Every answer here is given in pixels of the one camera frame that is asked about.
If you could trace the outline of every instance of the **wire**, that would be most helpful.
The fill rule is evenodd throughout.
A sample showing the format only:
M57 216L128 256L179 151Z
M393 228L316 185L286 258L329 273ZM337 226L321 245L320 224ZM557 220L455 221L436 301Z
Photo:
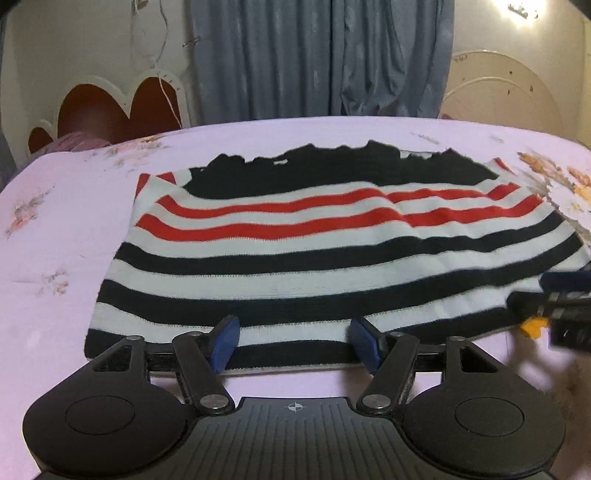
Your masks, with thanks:
M156 76L158 77L158 82L160 83L160 90L162 90L162 93L164 94L164 98L166 98L166 101L168 102L168 106L170 107L170 111L173 113L174 115L174 119L177 121L178 123L178 127L180 129L183 129L183 125L181 124L181 121L178 119L176 112L174 111L173 108L173 103L170 101L170 98L168 97L168 94L166 93L166 91L164 90L164 85L162 85L162 78L160 78L160 74L158 73L158 70L156 70Z
M133 11L132 11L132 15L131 15L131 46L132 46L132 50L134 49L133 30L134 30L134 25L135 25L135 19L138 16L138 1L139 0L132 1L132 5L133 5ZM176 112L174 111L173 103L170 100L170 98L168 97L166 90L164 90L164 85L162 84L162 78L160 77L160 72L158 71L158 62L160 61L160 59L162 58L162 55L164 54L164 47L166 46L166 42L168 41L168 18L166 16L166 13L164 12L163 0L159 0L159 8L160 8L160 15L162 16L162 19L164 20L164 25L166 27L164 41L162 42L162 47L160 48L160 52L157 57L150 57L148 55L144 55L143 53L140 53L140 55L142 55L143 58L145 58L146 60L149 59L152 61L153 68L156 71L156 76L158 77L158 83L160 84L160 90L162 90L162 94L164 95L164 98L166 98L166 102L168 103L168 106L170 107L170 111L172 112L174 119L178 123L178 127L182 129L183 124L179 120ZM144 29L142 29L142 32L144 33L144 36L147 35L146 31Z

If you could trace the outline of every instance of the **metal bolt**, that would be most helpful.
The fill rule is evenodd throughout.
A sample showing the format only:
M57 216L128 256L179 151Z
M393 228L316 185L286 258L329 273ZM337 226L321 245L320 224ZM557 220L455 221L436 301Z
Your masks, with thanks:
M220 408L224 408L226 405L230 403L227 397L224 395L205 395L199 403L203 405L205 408L211 408L212 410L219 410Z
M385 395L372 394L372 395L367 395L366 397L364 397L362 400L362 403L367 408L372 408L374 410L380 410L380 409L386 408L388 405L390 405L391 401Z

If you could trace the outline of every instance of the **ridged surface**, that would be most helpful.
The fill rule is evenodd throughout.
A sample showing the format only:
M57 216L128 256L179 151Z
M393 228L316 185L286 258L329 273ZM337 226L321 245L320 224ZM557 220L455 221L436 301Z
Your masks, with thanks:
M39 480L57 480L45 474ZM394 425L344 398L247 398L197 423L186 443L129 480L451 480L408 448ZM538 473L532 480L551 480Z

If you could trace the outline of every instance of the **white stripe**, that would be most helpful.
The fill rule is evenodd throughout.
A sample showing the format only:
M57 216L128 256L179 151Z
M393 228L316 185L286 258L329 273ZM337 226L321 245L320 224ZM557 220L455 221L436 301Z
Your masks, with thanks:
M154 206L155 202L165 195L174 193L178 188L167 180L150 175L146 185L134 200L130 224L135 225L140 217Z
M425 160L431 158L435 153L438 152L409 152L408 150L400 150L400 158L408 158L409 155L416 155L417 157L423 157Z
M524 183L523 178L518 177L513 172L506 171L504 168L499 166L494 160L491 160L490 162L487 162L483 165L499 176L497 181L500 181L502 183L513 182L517 185L527 188L527 183Z
M589 255L580 248L568 259L556 265L553 271L573 271L586 265ZM511 285L495 288L477 288L460 295L436 300L417 307L392 310L369 315L367 319L380 331L400 329L435 320L455 318L481 312L495 307L504 307L506 298L514 290L541 291L538 277L519 280ZM329 322L286 323L273 326L242 327L239 345L258 345L295 340L347 341L349 319ZM111 305L97 303L90 327L118 335L142 335L147 342L170 343L174 337L192 330L204 333L211 327L161 325L123 312Z
M442 252L413 255L378 265L326 271L250 275L167 275L138 270L113 260L107 280L147 294L178 299L292 299L366 291L409 283L455 270L490 270L534 258L572 235L562 223L555 230L493 252Z
M448 222L437 226L411 227L405 222L392 221L365 228L336 230L314 235L289 237L279 240L253 238L222 238L207 242L174 242L162 240L148 231L133 227L125 241L140 247L145 252L161 257L207 258L221 255L277 255L326 248L377 245L401 237L418 238L481 236L498 231L519 229L541 222L554 209L548 203L541 203L533 211L518 218L492 218L467 225Z
M531 195L532 193L527 189L517 189L503 199L497 201L491 200L487 197L464 198L456 200L444 200L439 197L428 197L425 199L405 200L398 203L392 203L383 197L370 197L359 200L358 202L349 203L347 205L312 207L293 213L240 212L204 219L192 219L177 216L174 213L169 212L159 203L156 203L147 213L155 216L164 224L179 230L199 230L237 223L255 223L258 225L296 225L298 223L308 222L310 220L361 215L377 208L389 208L402 215L410 213L427 213L438 208L465 210L471 208L498 206L509 209Z
M191 181L191 170L185 168L184 170L178 170L173 172L174 181L179 187L182 187Z
M386 185L378 187L368 181L352 181L349 183L340 183L333 185L322 185L319 187L309 187L306 189L295 190L293 192L277 193L272 195L261 195L255 197L241 197L235 199L212 200L202 199L191 195L184 189L177 189L171 197L180 206L191 209L221 208L233 205L252 205L259 203L289 203L308 197L339 195L354 192L360 189L378 189L385 194L393 192L414 192L420 189L430 190L477 190L482 193L488 193L493 188L499 186L498 180L483 180L482 182L470 185L452 185L450 183L406 183L403 185Z

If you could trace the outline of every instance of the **bed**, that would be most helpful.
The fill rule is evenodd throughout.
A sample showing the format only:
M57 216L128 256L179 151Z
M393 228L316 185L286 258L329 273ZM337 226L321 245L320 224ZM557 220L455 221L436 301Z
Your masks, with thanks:
M522 170L530 166L518 152L527 153L553 159L565 169L568 165L591 172L589 150L551 135L451 120L385 117L213 125L38 158L0 193L3 478L30 480L38 474L22 439L22 417L35 399L86 362L83 344L95 297L127 232L140 173L206 165L220 153L248 160L307 143L362 146L370 139L410 151L454 148L478 162L500 158L509 168ZM578 221L584 229L584 216ZM498 332L477 343L560 403L569 432L554 473L565 480L588 478L587 357L548 349L546 332L537 340L518 330ZM350 368L229 377L225 382L236 401L247 395L356 399L368 378L363 369ZM161 382L174 388L166 379ZM421 375L414 391L437 382L436 375Z

